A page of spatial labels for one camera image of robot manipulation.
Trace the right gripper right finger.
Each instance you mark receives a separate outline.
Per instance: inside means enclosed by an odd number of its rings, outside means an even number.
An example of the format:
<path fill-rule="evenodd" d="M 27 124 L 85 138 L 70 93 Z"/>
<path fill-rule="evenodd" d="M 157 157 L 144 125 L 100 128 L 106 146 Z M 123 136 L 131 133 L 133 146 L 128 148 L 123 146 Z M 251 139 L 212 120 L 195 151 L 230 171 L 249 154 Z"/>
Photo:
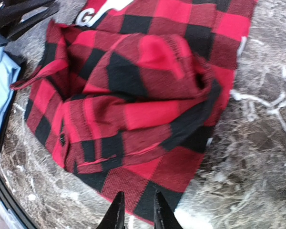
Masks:
<path fill-rule="evenodd" d="M 154 196 L 153 208 L 155 229 L 182 229 L 163 194 L 158 190 Z"/>

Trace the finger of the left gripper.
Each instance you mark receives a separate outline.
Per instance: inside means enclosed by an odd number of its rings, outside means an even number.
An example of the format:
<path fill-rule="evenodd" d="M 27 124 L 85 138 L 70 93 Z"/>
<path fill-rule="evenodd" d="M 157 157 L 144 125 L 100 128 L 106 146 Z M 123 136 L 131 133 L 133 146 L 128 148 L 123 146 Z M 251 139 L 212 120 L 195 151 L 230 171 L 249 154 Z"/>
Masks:
<path fill-rule="evenodd" d="M 54 0 L 0 0 L 0 26 L 5 26 L 39 7 L 50 6 L 54 2 Z"/>
<path fill-rule="evenodd" d="M 4 26 L 4 38 L 8 41 L 15 41 L 26 33 L 29 29 L 35 26 L 37 23 L 52 16 L 59 11 L 59 6 L 47 6 L 44 11 L 38 12 L 33 16 L 22 21 L 20 16 L 18 19 L 11 21 Z"/>

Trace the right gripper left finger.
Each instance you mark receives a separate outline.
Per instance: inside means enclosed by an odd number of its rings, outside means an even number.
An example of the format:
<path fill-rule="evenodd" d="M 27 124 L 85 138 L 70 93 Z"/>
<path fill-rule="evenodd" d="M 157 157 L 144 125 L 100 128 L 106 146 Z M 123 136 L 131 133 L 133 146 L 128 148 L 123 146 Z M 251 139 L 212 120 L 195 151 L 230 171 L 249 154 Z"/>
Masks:
<path fill-rule="evenodd" d="M 116 194 L 97 229 L 124 229 L 125 228 L 125 199 L 124 192 Z"/>

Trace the red black plaid shirt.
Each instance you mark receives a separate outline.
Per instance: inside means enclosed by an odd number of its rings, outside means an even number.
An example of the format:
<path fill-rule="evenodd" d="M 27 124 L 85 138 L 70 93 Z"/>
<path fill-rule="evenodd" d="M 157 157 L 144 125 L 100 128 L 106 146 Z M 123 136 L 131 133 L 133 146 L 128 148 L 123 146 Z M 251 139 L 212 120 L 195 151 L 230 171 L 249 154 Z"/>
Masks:
<path fill-rule="evenodd" d="M 53 160 L 153 222 L 176 208 L 226 108 L 255 0 L 89 0 L 50 21 L 24 119 Z"/>

